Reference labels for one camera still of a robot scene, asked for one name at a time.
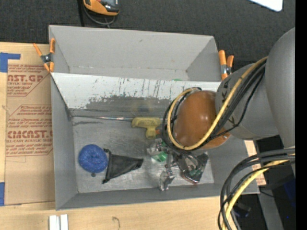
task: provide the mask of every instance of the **wire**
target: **wire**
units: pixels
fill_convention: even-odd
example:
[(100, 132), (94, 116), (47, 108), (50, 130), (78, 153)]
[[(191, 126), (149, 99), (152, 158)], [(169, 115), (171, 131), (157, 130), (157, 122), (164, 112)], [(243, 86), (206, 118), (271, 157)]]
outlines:
[[(294, 159), (294, 161), (293, 161), (293, 159), (294, 159), (294, 158), (289, 159), (289, 160), (291, 161), (289, 164), (295, 162), (295, 159)], [(275, 167), (277, 167), (277, 166), (278, 166), (278, 167), (280, 167), (280, 166), (288, 166), (289, 164), (284, 164), (284, 165), (282, 165), (282, 164), (279, 164), (279, 165), (271, 165), (271, 166), (268, 166), (267, 168), (275, 168)], [(237, 189), (242, 185), (242, 183), (243, 183), (249, 176), (251, 176), (252, 174), (254, 174), (255, 172), (260, 171), (260, 170), (263, 170), (263, 168), (259, 168), (259, 169), (257, 169), (257, 170), (254, 170), (254, 171), (252, 171), (252, 172), (246, 174), (246, 175), (236, 184), (236, 186), (234, 187), (234, 189), (232, 190), (232, 192), (231, 192), (230, 194), (228, 194), (226, 200), (222, 202), (222, 204), (221, 204), (221, 209), (220, 209), (220, 212), (219, 212), (219, 214), (218, 214), (218, 226), (219, 226), (219, 229), (222, 229), (222, 226), (221, 226), (221, 223), (220, 223), (220, 217), (221, 217), (221, 215), (222, 215), (222, 216), (223, 216), (224, 223), (226, 224), (227, 229), (231, 230), (231, 227), (230, 227), (230, 225), (229, 225), (229, 222), (228, 222), (228, 220), (227, 220), (227, 218), (226, 218), (226, 214), (225, 214), (225, 211), (224, 211), (224, 206), (226, 205), (226, 203), (229, 203), (230, 199), (231, 199), (231, 198), (233, 197), (233, 195), (235, 194), (234, 191), (237, 190)]]
[(256, 86), (253, 89), (251, 95), (249, 96), (249, 100), (248, 100), (248, 103), (249, 103), (250, 99), (252, 98), (254, 92), (256, 91), (258, 85), (261, 82), (261, 79), (262, 79), (261, 76), (264, 75), (265, 68), (263, 67), (260, 71), (258, 71), (259, 69), (255, 69), (247, 77), (247, 80), (243, 82), (242, 87), (239, 89), (239, 91), (238, 91), (237, 95), (235, 96), (234, 100), (230, 103), (230, 105), (228, 106), (227, 110), (225, 111), (225, 113), (223, 114), (221, 119), (219, 120), (219, 123), (214, 128), (211, 136), (214, 136), (215, 134), (217, 134), (221, 130), (221, 128), (225, 125), (225, 123), (228, 121), (228, 119), (230, 118), (230, 116), (232, 115), (234, 110), (236, 109), (236, 107), (239, 104), (239, 102), (241, 101), (241, 99), (245, 96), (245, 94), (248, 91), (248, 89), (252, 86), (252, 84), (256, 81), (256, 79), (260, 76), (260, 80), (258, 81), (258, 84), (256, 84)]
[[(254, 171), (252, 172), (252, 174), (244, 180), (244, 182), (241, 184), (241, 186), (237, 189), (236, 193), (234, 194), (234, 196), (231, 198), (231, 200), (228, 203), (225, 215), (226, 218), (229, 217), (230, 215), (230, 211), (233, 208), (235, 202), (237, 201), (237, 199), (239, 198), (239, 196), (242, 194), (242, 192), (245, 190), (245, 188), (260, 174), (266, 172), (270, 166), (274, 166), (274, 165), (279, 165), (281, 163), (285, 163), (289, 160), (279, 160), (279, 161), (272, 161), (270, 163), (268, 163), (267, 165), (265, 165), (264, 167), (262, 167), (260, 170)], [(223, 222), (222, 225), (222, 229), (225, 230), (226, 229), (226, 225), (225, 222)]]
[(202, 143), (210, 136), (210, 134), (213, 132), (214, 128), (216, 127), (216, 125), (218, 124), (219, 120), (221, 119), (223, 113), (225, 112), (230, 100), (232, 99), (233, 95), (235, 94), (235, 91), (238, 89), (239, 85), (241, 84), (242, 80), (250, 73), (252, 72), (252, 70), (254, 70), (255, 68), (257, 68), (259, 65), (261, 65), (264, 61), (266, 61), (267, 57), (264, 57), (262, 59), (260, 59), (259, 61), (257, 61), (254, 65), (252, 65), (250, 68), (248, 68), (243, 74), (242, 76), (238, 79), (238, 81), (235, 83), (234, 87), (231, 89), (228, 97), (226, 98), (226, 100), (224, 101), (224, 104), (222, 105), (222, 108), (220, 109), (219, 113), (217, 114), (213, 124), (211, 125), (211, 127), (209, 128), (209, 130), (207, 131), (207, 133), (204, 135), (204, 137), (198, 141), (196, 144), (192, 145), (192, 146), (184, 146), (182, 144), (179, 144), (173, 137), (173, 134), (171, 132), (171, 126), (170, 126), (170, 117), (171, 114), (173, 112), (173, 109), (175, 107), (176, 102), (187, 92), (190, 92), (191, 90), (186, 90), (184, 92), (182, 92), (172, 103), (169, 112), (168, 112), (168, 120), (167, 120), (167, 134), (171, 140), (171, 142), (180, 149), (183, 150), (193, 150), (198, 148), (199, 146), (202, 145)]
[[(243, 118), (244, 118), (244, 116), (245, 116), (245, 113), (246, 113), (246, 111), (247, 111), (248, 104), (249, 104), (251, 98), (253, 97), (254, 93), (256, 92), (256, 89), (258, 88), (259, 84), (261, 83), (263, 77), (264, 77), (264, 71), (262, 72), (262, 74), (261, 74), (261, 76), (260, 76), (260, 79), (259, 79), (258, 82), (255, 84), (255, 86), (254, 86), (254, 88), (253, 88), (253, 90), (252, 90), (250, 96), (248, 97), (248, 99), (247, 99), (247, 101), (246, 101), (246, 103), (245, 103), (245, 106), (244, 106), (244, 109), (243, 109), (243, 112), (242, 112), (242, 115), (241, 115), (239, 121), (238, 121), (233, 127), (231, 127), (231, 128), (228, 129), (228, 130), (225, 130), (225, 131), (223, 131), (223, 132), (221, 132), (221, 133), (219, 133), (219, 134), (217, 134), (217, 135), (210, 135), (210, 137), (207, 139), (207, 142), (209, 142), (209, 141), (211, 141), (211, 140), (213, 140), (213, 139), (215, 139), (215, 138), (217, 138), (217, 137), (219, 137), (219, 136), (222, 136), (222, 135), (226, 134), (227, 132), (233, 130), (234, 128), (236, 128), (236, 127), (238, 127), (238, 126), (240, 125), (240, 123), (242, 122), (242, 120), (243, 120)], [(228, 118), (229, 118), (229, 117), (223, 117), (222, 120), (225, 120), (225, 122), (226, 122), (226, 121), (228, 120)]]
[(115, 21), (115, 19), (116, 19), (116, 16), (113, 16), (113, 19), (111, 20), (111, 21), (107, 21), (107, 19), (106, 19), (106, 17), (105, 17), (105, 23), (104, 22), (100, 22), (100, 21), (98, 21), (98, 20), (96, 20), (96, 19), (94, 19), (91, 15), (90, 15), (90, 13), (87, 11), (87, 9), (85, 8), (85, 6), (82, 6), (83, 7), (83, 11), (85, 12), (85, 14), (86, 14), (86, 16), (91, 20), (91, 21), (93, 21), (93, 22), (95, 22), (96, 24), (99, 24), (99, 25), (102, 25), (102, 26), (107, 26), (107, 27), (109, 27), (114, 21)]
[[(273, 150), (273, 151), (267, 151), (267, 152), (262, 152), (259, 154), (255, 154), (253, 156), (247, 157), (245, 159), (243, 159), (229, 174), (228, 178), (225, 180), (225, 183), (221, 189), (221, 194), (220, 194), (220, 202), (221, 202), (221, 209), (223, 208), (223, 199), (224, 199), (224, 195), (229, 195), (230, 192), (230, 184), (231, 184), (231, 180), (232, 178), (239, 173), (241, 170), (258, 164), (258, 163), (265, 163), (268, 161), (272, 161), (272, 160), (281, 160), (281, 159), (293, 159), (292, 157), (289, 157), (288, 155), (285, 154), (289, 154), (289, 153), (294, 153), (295, 149), (279, 149), (279, 150)], [(236, 217), (234, 215), (234, 212), (232, 210), (232, 217), (234, 219), (234, 223), (236, 224), (236, 226), (239, 229), (239, 225), (237, 223)]]
[(82, 3), (82, 0), (78, 0), (78, 9), (79, 9), (79, 16), (80, 16), (80, 21), (81, 21), (81, 25), (84, 26), (84, 21), (83, 21), (83, 16), (82, 16), (82, 11), (81, 9), (83, 9), (84, 13), (86, 14), (86, 16), (94, 23), (98, 24), (98, 25), (102, 25), (102, 26), (107, 26), (108, 28), (110, 28), (110, 25), (115, 21), (116, 16), (113, 16), (113, 19), (111, 21), (107, 21), (107, 18), (105, 17), (105, 23), (96, 20), (95, 18), (93, 18), (90, 13), (87, 11), (87, 9), (85, 8), (84, 4)]

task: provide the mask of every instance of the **blue tape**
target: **blue tape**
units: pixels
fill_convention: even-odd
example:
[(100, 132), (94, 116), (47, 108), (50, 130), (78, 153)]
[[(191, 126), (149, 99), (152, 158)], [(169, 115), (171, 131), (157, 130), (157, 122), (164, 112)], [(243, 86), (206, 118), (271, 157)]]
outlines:
[(4, 182), (0, 183), (0, 206), (4, 206)]
[(20, 59), (20, 54), (0, 53), (0, 72), (8, 72), (8, 60)]

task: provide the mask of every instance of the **cable bundle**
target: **cable bundle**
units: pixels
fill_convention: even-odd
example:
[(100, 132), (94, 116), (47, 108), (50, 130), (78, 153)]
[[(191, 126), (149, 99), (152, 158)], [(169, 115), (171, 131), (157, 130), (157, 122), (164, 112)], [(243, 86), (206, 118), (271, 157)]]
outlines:
[[(259, 153), (257, 155), (250, 156), (241, 161), (229, 174), (226, 179), (220, 195), (220, 212), (218, 215), (218, 226), (220, 230), (231, 230), (228, 222), (229, 215), (231, 214), (236, 227), (240, 229), (234, 211), (233, 206), (236, 203), (239, 196), (245, 190), (245, 188), (261, 173), (266, 172), (270, 168), (277, 166), (289, 165), (295, 163), (295, 148), (291, 149), (279, 149), (268, 152)], [(232, 179), (241, 170), (250, 167), (255, 164), (261, 164), (260, 169), (254, 170), (246, 174), (234, 187), (231, 189)]]
[[(226, 100), (223, 103), (222, 108), (220, 109), (219, 113), (217, 114), (214, 122), (212, 123), (211, 127), (207, 131), (207, 133), (203, 136), (203, 138), (197, 142), (196, 144), (192, 146), (184, 146), (180, 144), (173, 136), (172, 132), (172, 126), (173, 123), (176, 119), (176, 112), (178, 109), (178, 106), (180, 103), (184, 100), (184, 98), (190, 94), (191, 92), (199, 89), (199, 88), (190, 88), (182, 92), (167, 108), (163, 122), (162, 122), (162, 138), (164, 142), (167, 144), (172, 144), (172, 147), (176, 147), (177, 149), (182, 149), (182, 150), (196, 150), (199, 149), (200, 147), (204, 146), (207, 144), (209, 141), (217, 138), (218, 136), (221, 136), (230, 130), (234, 129), (237, 127), (240, 122), (242, 121), (247, 106), (249, 104), (249, 101), (251, 100), (253, 94), (255, 93), (258, 85), (262, 81), (262, 78), (264, 76), (264, 71), (265, 71), (265, 62), (266, 62), (267, 57), (257, 61), (254, 65), (252, 65), (250, 68), (248, 68), (243, 75), (238, 79), (234, 87), (231, 89), (231, 92), (227, 96)], [(231, 114), (233, 113), (234, 109), (238, 105), (238, 103), (241, 101), (243, 96), (246, 94), (248, 89), (252, 86), (252, 84), (255, 84), (250, 96), (248, 97), (248, 100), (245, 104), (244, 111), (241, 115), (241, 118), (237, 124), (235, 124), (231, 129), (226, 130), (222, 133), (218, 132), (221, 130), (221, 128), (225, 125)]]

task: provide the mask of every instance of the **cardboard box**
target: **cardboard box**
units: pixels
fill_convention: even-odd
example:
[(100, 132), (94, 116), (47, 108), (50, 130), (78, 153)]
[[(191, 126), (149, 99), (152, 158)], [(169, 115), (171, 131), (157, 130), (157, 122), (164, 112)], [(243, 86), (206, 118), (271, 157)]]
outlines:
[[(44, 54), (49, 51), (48, 45), (38, 46)], [(32, 44), (0, 43), (0, 52), (20, 54), (20, 60), (9, 59), (3, 73), (7, 81), (1, 82), (1, 90), (7, 91), (6, 113), (1, 115), (6, 117), (6, 129), (1, 129), (5, 205), (53, 201), (50, 74)]]

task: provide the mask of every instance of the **black funnel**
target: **black funnel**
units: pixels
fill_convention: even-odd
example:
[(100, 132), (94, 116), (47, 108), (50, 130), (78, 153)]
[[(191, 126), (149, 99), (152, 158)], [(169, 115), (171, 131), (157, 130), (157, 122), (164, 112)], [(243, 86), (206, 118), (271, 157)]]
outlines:
[(104, 149), (104, 151), (109, 153), (109, 164), (106, 171), (106, 178), (102, 181), (102, 184), (107, 183), (112, 178), (140, 168), (144, 160), (114, 155), (109, 149)]

